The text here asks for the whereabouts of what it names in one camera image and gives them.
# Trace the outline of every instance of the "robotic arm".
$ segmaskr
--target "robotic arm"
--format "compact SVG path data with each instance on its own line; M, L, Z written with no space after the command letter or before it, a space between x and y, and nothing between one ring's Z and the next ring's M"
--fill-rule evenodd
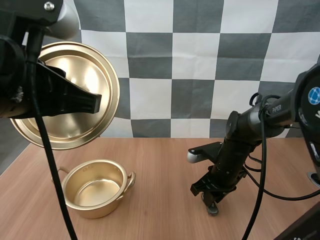
M271 98L276 100L271 103L267 102L267 99ZM235 191L237 183L247 174L250 176L247 169L244 168L245 161L249 154L262 143L259 192L243 240L249 236L265 191L266 150L264 145L266 138L275 137L281 134L285 128L289 128L290 124L298 122L317 175L320 177L320 64L301 73L295 82L294 89L285 96L269 95L262 98L256 93L252 96L250 105L252 108L242 114L236 111L230 114L223 143L215 142L191 148L187 155L190 163L206 159L214 163L208 168L207 174L192 184L190 190L194 196L203 192L202 200L207 206L208 213L215 216L219 212L216 203L219 203L228 193ZM314 197L318 194L320 194L320 190L310 195ZM319 220L316 220L319 207L318 209L314 207L312 211L315 213L308 213L308 215L314 220L309 218L299 223L302 230L306 229L307 221L311 224L314 222L316 225Z
M87 92L65 79L66 73L38 58L43 36L69 39L79 30L73 8L63 0L2 0L0 2L0 117L35 117L27 76L34 55L35 93L41 116L97 113L101 95ZM22 45L29 32L27 46Z

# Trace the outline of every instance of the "golden pot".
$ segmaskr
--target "golden pot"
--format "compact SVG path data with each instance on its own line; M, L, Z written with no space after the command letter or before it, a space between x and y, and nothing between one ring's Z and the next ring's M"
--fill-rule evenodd
M62 181L66 205L87 219L110 214L136 181L135 172L127 175L123 166L107 159L87 161L71 171L60 170L67 173Z

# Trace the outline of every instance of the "white square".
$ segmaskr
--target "white square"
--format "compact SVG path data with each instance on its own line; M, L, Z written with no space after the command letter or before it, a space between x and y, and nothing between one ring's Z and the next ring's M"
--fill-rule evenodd
M259 89L259 81L215 80L212 119L228 119L232 111L242 114L250 108L249 100Z
M131 119L170 119L171 85L171 79L130 78Z
M294 83L317 63L320 32L272 33L261 81Z
M210 119L171 119L171 138L209 138Z
M214 80L219 33L174 33L172 78Z
M172 33L174 0L124 0L127 33Z
M114 117L100 137L133 138L131 120Z
M271 33L278 0L224 0L221 33Z
M129 77L127 37L125 32L81 30L82 43L102 53L119 78Z

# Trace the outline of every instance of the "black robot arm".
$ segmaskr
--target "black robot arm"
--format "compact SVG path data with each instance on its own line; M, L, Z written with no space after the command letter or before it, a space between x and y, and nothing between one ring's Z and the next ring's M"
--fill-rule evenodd
M317 174L320 176L320 103L319 96L310 97L320 90L320 65L301 73L294 89L273 102L264 103L264 130L267 138L281 134L294 122L300 123L301 130ZM251 152L261 144L262 110L260 101L244 113L233 111L226 124L223 143L216 142L191 148L188 160L196 163L209 159L214 163L208 173L191 186L196 196L204 192L203 201L207 206L220 202L228 193L236 189L237 183L246 176L244 163Z

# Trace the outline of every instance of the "black square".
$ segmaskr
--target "black square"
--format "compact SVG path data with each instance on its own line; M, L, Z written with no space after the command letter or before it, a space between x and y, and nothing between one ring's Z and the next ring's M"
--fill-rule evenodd
M174 0L174 33L220 33L224 0Z
M130 81L129 78L119 78L120 99L115 113L116 118L130 119Z
M124 0L74 0L82 30L125 32Z
M294 87L294 82L261 81L258 92L264 97L267 95L278 95L282 97Z
M226 119L210 119L210 138L224 138L226 125Z
M319 13L317 0L278 0L272 32L320 32Z
M214 80L173 79L171 118L209 119L212 110L214 85Z
M223 33L220 35L216 80L261 78L271 33Z
M170 119L131 120L134 138L170 138Z
M126 33L130 78L172 78L172 33Z

